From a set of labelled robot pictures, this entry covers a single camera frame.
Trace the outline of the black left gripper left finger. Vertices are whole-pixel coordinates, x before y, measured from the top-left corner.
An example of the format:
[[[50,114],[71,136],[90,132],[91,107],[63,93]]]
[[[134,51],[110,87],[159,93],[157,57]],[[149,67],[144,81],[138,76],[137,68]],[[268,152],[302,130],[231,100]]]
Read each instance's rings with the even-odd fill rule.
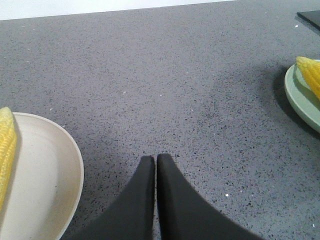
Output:
[[[70,240],[151,240],[155,207],[155,160],[143,156],[116,200]]]

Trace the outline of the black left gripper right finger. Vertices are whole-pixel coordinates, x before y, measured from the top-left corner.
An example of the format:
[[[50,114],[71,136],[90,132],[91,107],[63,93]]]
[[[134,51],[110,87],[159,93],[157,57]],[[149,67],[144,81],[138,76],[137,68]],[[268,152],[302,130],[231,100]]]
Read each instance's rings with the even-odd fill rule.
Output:
[[[258,240],[212,207],[168,153],[157,156],[157,208],[163,240]]]

